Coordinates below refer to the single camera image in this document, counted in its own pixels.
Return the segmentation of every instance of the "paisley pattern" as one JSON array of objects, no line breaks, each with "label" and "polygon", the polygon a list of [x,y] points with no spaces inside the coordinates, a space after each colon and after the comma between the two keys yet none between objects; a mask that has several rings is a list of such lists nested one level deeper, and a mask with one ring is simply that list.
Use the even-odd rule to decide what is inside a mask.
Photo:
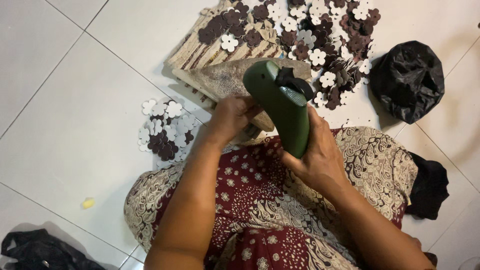
[{"label": "paisley pattern", "polygon": [[[418,170],[411,156],[372,128],[332,133],[352,185],[400,228]],[[274,136],[224,150],[205,268],[357,269],[357,252],[335,208],[283,166],[279,147]],[[146,252],[184,166],[142,174],[127,196],[125,220]]]}]

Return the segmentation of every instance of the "brown foam flower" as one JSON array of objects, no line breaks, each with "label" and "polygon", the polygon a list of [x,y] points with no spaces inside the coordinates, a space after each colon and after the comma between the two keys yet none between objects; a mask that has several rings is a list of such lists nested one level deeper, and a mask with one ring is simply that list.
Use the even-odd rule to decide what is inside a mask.
[{"label": "brown foam flower", "polygon": [[240,12],[236,12],[234,9],[223,14],[223,18],[227,21],[227,26],[239,26],[240,17]]},{"label": "brown foam flower", "polygon": [[293,54],[297,56],[299,61],[303,61],[308,58],[309,48],[303,43],[303,40],[298,42],[297,48],[293,51]]},{"label": "brown foam flower", "polygon": [[243,40],[247,42],[248,47],[256,47],[260,45],[260,41],[262,41],[262,36],[258,33],[257,30],[252,29],[248,31],[248,33],[243,37]]},{"label": "brown foam flower", "polygon": [[206,28],[198,30],[198,40],[201,43],[210,45],[214,39],[216,39],[216,35],[212,28],[207,26]]},{"label": "brown foam flower", "polygon": [[292,47],[295,40],[297,40],[297,32],[296,31],[283,30],[282,37],[280,38],[280,41],[282,42],[282,44],[285,44],[289,47]]},{"label": "brown foam flower", "polygon": [[252,12],[252,15],[254,16],[254,18],[260,21],[264,21],[265,19],[267,19],[269,14],[270,13],[268,12],[267,7],[264,5],[254,6],[253,12]]},{"label": "brown foam flower", "polygon": [[235,10],[240,11],[240,18],[246,19],[248,16],[248,9],[250,9],[247,5],[244,5],[242,2],[237,3],[235,6]]},{"label": "brown foam flower", "polygon": [[370,18],[373,21],[373,25],[377,25],[378,21],[382,17],[378,11],[378,9],[374,10],[368,10],[368,13],[370,14]]},{"label": "brown foam flower", "polygon": [[243,27],[241,27],[240,25],[230,27],[229,32],[235,37],[242,37],[245,35],[245,29],[243,29]]},{"label": "brown foam flower", "polygon": [[337,7],[337,8],[345,7],[345,0],[333,0],[333,3],[335,4],[335,7]]},{"label": "brown foam flower", "polygon": [[332,27],[333,27],[333,22],[329,22],[323,19],[319,25],[315,25],[315,30],[327,31],[327,34],[329,35],[332,33]]}]

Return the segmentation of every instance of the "black cloth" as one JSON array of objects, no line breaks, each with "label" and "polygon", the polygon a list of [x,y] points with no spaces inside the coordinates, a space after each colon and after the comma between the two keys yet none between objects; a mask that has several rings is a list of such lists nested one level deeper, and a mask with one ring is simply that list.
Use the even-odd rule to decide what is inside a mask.
[{"label": "black cloth", "polygon": [[[8,249],[12,240],[16,247]],[[48,234],[45,229],[8,233],[1,243],[1,254],[18,260],[7,264],[5,269],[105,270],[88,260],[82,252]]]},{"label": "black cloth", "polygon": [[407,206],[405,213],[435,220],[442,202],[449,196],[447,170],[436,161],[409,153],[419,170],[410,194],[412,204]]},{"label": "black cloth", "polygon": [[445,93],[442,62],[418,41],[398,44],[370,72],[372,93],[394,117],[413,124]]}]

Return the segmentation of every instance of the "floor tile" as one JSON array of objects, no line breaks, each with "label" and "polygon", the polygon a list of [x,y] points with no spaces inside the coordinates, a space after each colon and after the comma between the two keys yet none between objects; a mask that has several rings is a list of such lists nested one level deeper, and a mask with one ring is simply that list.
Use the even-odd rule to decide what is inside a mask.
[{"label": "floor tile", "polygon": [[0,181],[131,254],[125,197],[156,169],[137,145],[150,98],[166,96],[84,33],[0,140]]},{"label": "floor tile", "polygon": [[476,270],[480,267],[480,195],[433,245],[438,269]]},{"label": "floor tile", "polygon": [[[94,237],[35,202],[0,184],[0,239],[9,232],[46,229],[108,270],[118,269],[128,255]],[[0,255],[0,267],[11,262]]]},{"label": "floor tile", "polygon": [[408,151],[426,160],[438,161],[447,170],[449,181],[447,190],[450,196],[442,203],[438,218],[434,221],[417,220],[406,215],[402,222],[402,231],[420,239],[422,249],[427,251],[478,192],[416,124],[407,125],[396,137],[396,140],[403,144]]},{"label": "floor tile", "polygon": [[444,97],[418,125],[480,190],[479,59],[480,40],[446,78]]},{"label": "floor tile", "polygon": [[125,264],[122,265],[120,270],[142,270],[144,268],[144,264],[136,260],[135,258],[128,258]]},{"label": "floor tile", "polygon": [[47,0],[74,23],[85,29],[107,0]]},{"label": "floor tile", "polygon": [[163,62],[187,35],[199,12],[217,4],[218,0],[110,1],[87,32],[205,123],[211,117],[212,103],[209,99],[202,102],[203,94],[192,93]]},{"label": "floor tile", "polygon": [[145,259],[147,258],[147,253],[144,251],[144,248],[142,246],[138,245],[138,247],[132,253],[132,257],[141,262],[145,262]]},{"label": "floor tile", "polygon": [[382,16],[372,34],[377,56],[399,43],[417,40],[431,47],[447,76],[480,36],[477,0],[377,0],[374,4]]},{"label": "floor tile", "polygon": [[0,3],[0,136],[81,33],[44,0]]}]

